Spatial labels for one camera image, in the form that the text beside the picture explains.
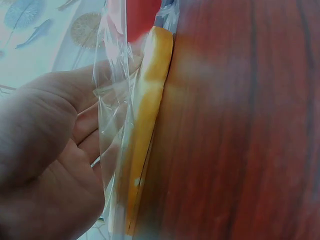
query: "bread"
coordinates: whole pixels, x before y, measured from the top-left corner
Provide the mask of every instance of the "bread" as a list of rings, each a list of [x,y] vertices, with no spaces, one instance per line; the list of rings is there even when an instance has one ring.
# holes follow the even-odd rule
[[[131,96],[134,125],[132,129],[127,130],[130,131],[130,137],[124,152],[121,177],[115,182],[117,197],[113,196],[113,200],[111,199],[109,215],[109,221],[117,224],[115,219],[119,217],[115,216],[115,203],[125,205],[125,230],[126,234],[131,236],[136,225],[144,175],[148,165],[146,157],[168,75],[172,50],[172,33],[154,26],[146,38],[141,67],[134,75],[135,86]],[[109,225],[109,228],[115,231],[112,225]]]

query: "fish print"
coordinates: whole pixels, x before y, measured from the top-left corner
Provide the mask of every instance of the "fish print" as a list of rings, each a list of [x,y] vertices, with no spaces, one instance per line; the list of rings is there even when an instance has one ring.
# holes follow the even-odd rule
[[[34,40],[38,39],[39,37],[47,34],[48,29],[51,27],[52,23],[53,21],[51,19],[48,19],[44,21],[40,26],[35,27],[35,31],[32,33],[31,37],[29,37],[29,39],[25,43],[17,45],[15,49],[23,48],[24,46],[29,45]]]
[[[63,11],[65,10],[67,7],[71,6],[72,4],[74,4],[75,2],[78,2],[79,0],[67,0],[65,2],[65,4],[61,5],[60,7],[58,7],[57,9],[59,11]]]

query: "wood grain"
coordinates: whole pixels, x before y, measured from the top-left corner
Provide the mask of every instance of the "wood grain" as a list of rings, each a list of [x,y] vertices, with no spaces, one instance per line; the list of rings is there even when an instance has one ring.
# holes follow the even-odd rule
[[[319,0],[182,0],[134,239],[320,239],[319,141]]]

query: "clear plastic bag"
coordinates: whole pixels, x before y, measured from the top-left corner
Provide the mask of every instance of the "clear plastic bag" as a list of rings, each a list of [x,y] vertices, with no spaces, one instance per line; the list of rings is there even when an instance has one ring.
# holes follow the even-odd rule
[[[134,226],[128,224],[127,215],[134,218],[139,208],[137,197],[134,209],[127,209],[131,156],[134,148],[134,143],[128,145],[128,142],[135,129],[134,89],[148,32],[128,42],[127,1],[106,1],[97,41],[103,39],[107,60],[99,61],[97,58],[93,73],[96,86],[94,93],[99,101],[102,174],[109,171],[112,165],[109,154],[111,148],[118,149],[114,176],[110,182],[106,179],[104,181],[104,219],[108,221],[109,235],[114,240],[130,238]],[[154,24],[174,33],[178,18],[179,0],[171,0],[169,3],[168,0],[163,0]]]

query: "red object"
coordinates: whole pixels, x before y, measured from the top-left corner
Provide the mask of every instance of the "red object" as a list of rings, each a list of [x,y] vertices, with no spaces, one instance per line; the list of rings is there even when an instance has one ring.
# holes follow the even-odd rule
[[[130,43],[153,27],[160,7],[161,0],[126,1],[127,39]]]

